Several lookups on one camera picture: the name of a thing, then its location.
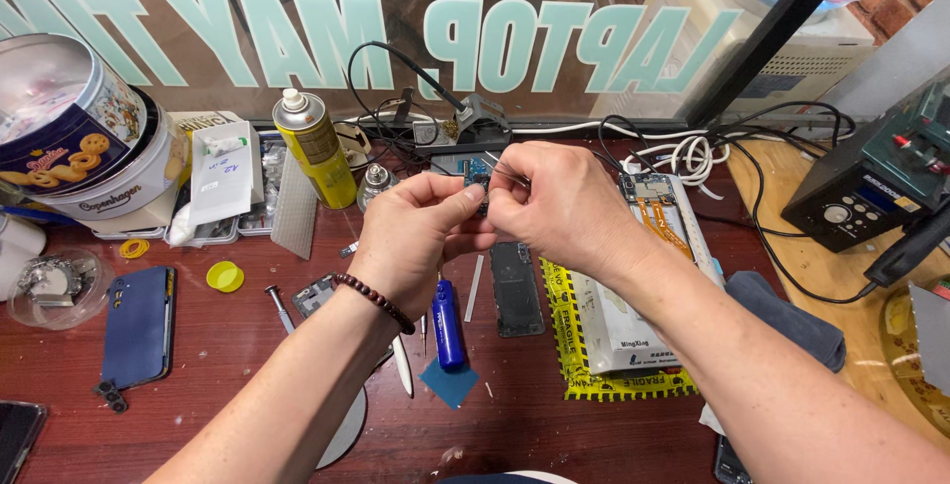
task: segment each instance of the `danisa cookie tin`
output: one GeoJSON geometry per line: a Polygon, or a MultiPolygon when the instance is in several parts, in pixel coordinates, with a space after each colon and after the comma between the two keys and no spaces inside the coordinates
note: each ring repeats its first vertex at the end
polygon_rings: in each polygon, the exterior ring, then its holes
{"type": "Polygon", "coordinates": [[[104,221],[131,213],[158,198],[184,170],[191,146],[164,109],[142,93],[148,109],[145,149],[99,184],[54,196],[31,196],[77,221],[104,221]]]}
{"type": "Polygon", "coordinates": [[[95,185],[143,139],[145,105],[84,43],[0,41],[0,181],[28,195],[95,185]]]}

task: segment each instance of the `hand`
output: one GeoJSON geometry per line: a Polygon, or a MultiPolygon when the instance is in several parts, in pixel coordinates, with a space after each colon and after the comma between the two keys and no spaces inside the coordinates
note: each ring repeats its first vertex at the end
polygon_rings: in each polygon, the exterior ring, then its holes
{"type": "Polygon", "coordinates": [[[502,161],[528,176],[531,190],[492,174],[488,220],[544,258],[608,284],[613,269],[629,267],[622,259],[657,243],[587,149],[529,141],[509,146],[502,161]]]}
{"type": "Polygon", "coordinates": [[[367,206],[350,274],[419,319],[432,304],[437,265],[498,239],[487,219],[472,219],[483,199],[484,189],[463,189],[461,177],[424,173],[399,182],[367,206]]]}

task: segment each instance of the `screwdriver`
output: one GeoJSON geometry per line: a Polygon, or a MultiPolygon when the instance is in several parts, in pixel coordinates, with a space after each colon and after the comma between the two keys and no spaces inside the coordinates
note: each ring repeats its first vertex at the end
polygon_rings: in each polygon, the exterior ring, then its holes
{"type": "Polygon", "coordinates": [[[419,320],[419,322],[421,323],[421,326],[419,327],[421,328],[421,330],[419,330],[419,337],[422,340],[422,357],[425,358],[426,357],[426,332],[428,332],[428,316],[426,314],[422,314],[422,318],[419,320]]]}
{"type": "Polygon", "coordinates": [[[452,369],[465,363],[465,350],[459,335],[459,321],[455,315],[455,294],[452,282],[442,279],[435,286],[432,298],[432,326],[435,328],[435,346],[439,351],[439,367],[452,369]]]}

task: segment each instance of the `wooden bead bracelet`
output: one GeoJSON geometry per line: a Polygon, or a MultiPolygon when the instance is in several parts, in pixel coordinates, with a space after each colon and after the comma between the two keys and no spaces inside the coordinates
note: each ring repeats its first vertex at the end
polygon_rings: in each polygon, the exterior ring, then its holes
{"type": "Polygon", "coordinates": [[[376,293],[370,288],[369,285],[363,284],[361,281],[357,280],[356,277],[350,276],[346,273],[337,273],[333,275],[332,281],[336,285],[349,285],[360,295],[365,296],[370,302],[383,308],[383,311],[390,314],[392,318],[399,323],[399,326],[403,329],[403,334],[406,334],[407,336],[415,334],[415,324],[412,323],[410,318],[406,317],[406,314],[400,311],[395,304],[387,300],[386,296],[376,293]]]}

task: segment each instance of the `yellow fragile tape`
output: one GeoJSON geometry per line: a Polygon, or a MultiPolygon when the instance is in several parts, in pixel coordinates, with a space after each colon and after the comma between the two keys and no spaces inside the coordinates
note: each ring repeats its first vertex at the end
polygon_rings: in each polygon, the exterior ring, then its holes
{"type": "Polygon", "coordinates": [[[540,267],[548,305],[551,306],[558,362],[561,364],[561,374],[567,381],[565,400],[613,402],[698,393],[690,374],[682,368],[669,368],[669,373],[658,371],[653,375],[630,379],[591,375],[571,272],[543,258],[540,259],[540,267]]]}

